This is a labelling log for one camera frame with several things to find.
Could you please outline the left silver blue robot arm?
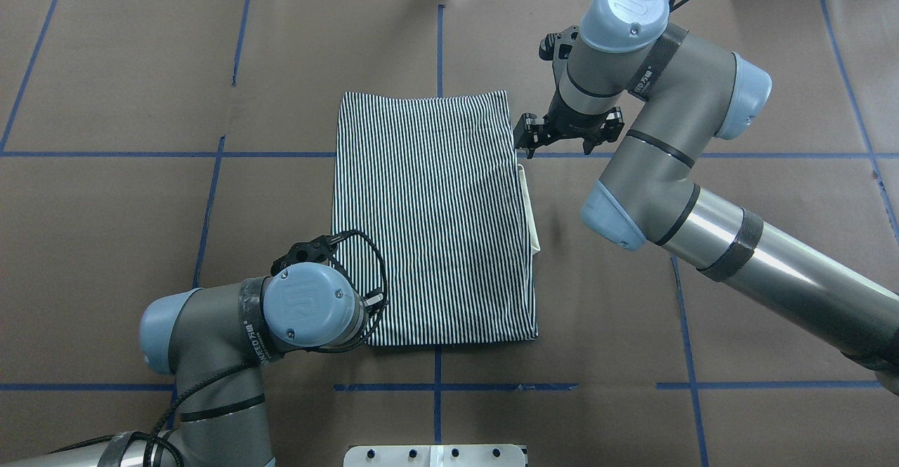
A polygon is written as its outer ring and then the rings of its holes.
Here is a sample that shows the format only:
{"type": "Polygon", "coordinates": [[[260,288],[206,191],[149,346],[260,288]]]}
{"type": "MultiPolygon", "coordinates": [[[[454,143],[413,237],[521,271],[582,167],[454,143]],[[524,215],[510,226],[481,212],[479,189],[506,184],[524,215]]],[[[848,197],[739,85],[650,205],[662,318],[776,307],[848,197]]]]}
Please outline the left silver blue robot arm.
{"type": "Polygon", "coordinates": [[[273,466],[261,368],[294,351],[343,354],[377,329],[386,262],[359,230],[296,243],[270,274],[158,298],[139,324],[176,399],[148,432],[98,436],[19,466],[273,466]]]}

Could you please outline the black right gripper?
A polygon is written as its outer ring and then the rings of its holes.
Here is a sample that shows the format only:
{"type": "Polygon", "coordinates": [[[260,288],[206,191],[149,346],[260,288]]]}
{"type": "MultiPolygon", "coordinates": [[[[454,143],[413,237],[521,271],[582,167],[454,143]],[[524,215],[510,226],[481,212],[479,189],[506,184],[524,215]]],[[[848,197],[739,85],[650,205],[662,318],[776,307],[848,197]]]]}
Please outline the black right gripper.
{"type": "Polygon", "coordinates": [[[525,113],[515,125],[515,148],[527,151],[528,159],[537,148],[569,138],[581,138],[584,154],[591,154],[595,147],[619,140],[625,127],[621,108],[615,105],[619,96],[588,95],[569,77],[567,64],[579,32],[578,26],[571,26],[549,33],[540,44],[539,57],[551,62],[556,89],[545,115],[525,113]]]}

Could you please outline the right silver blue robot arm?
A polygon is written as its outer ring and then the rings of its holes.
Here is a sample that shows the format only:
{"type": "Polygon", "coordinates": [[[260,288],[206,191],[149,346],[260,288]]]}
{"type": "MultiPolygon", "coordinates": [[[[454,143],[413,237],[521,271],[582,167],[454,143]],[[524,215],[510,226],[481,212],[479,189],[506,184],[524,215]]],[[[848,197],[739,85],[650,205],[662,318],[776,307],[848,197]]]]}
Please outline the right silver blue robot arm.
{"type": "Polygon", "coordinates": [[[778,229],[748,206],[711,188],[712,173],[741,185],[739,198],[768,194],[781,208],[805,205],[782,182],[809,175],[813,218],[830,208],[845,215],[823,233],[829,245],[884,235],[897,243],[897,211],[879,182],[879,163],[848,80],[825,0],[818,0],[819,35],[787,26],[767,4],[738,0],[760,32],[763,67],[672,21],[674,0],[591,0],[580,23],[546,35],[540,57],[553,64],[555,93],[548,114],[521,116],[516,146],[536,148],[581,138],[588,154],[616,143],[582,206],[589,229],[629,251],[661,247],[707,280],[720,282],[828,343],[897,391],[897,293],[778,229]],[[847,90],[836,108],[836,82],[847,90]],[[713,140],[739,138],[767,102],[782,97],[798,122],[815,115],[835,143],[791,159],[712,159],[713,140]]]}

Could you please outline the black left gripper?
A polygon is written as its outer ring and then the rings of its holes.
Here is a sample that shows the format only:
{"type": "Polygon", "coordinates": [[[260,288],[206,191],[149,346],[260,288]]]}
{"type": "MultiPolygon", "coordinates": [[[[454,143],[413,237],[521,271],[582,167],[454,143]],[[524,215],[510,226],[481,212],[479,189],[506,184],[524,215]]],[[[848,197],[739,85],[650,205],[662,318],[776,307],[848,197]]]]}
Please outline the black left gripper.
{"type": "MultiPolygon", "coordinates": [[[[288,251],[273,260],[270,266],[270,276],[282,274],[285,269],[295,263],[321,263],[340,272],[350,282],[351,288],[356,290],[353,279],[350,278],[346,266],[339,261],[337,253],[340,243],[346,239],[313,239],[311,241],[299,241],[289,247],[288,251]]],[[[376,317],[382,317],[389,305],[389,281],[386,272],[386,259],[372,239],[362,240],[372,250],[378,263],[380,285],[364,295],[363,303],[367,313],[374,313],[376,317]]]]}

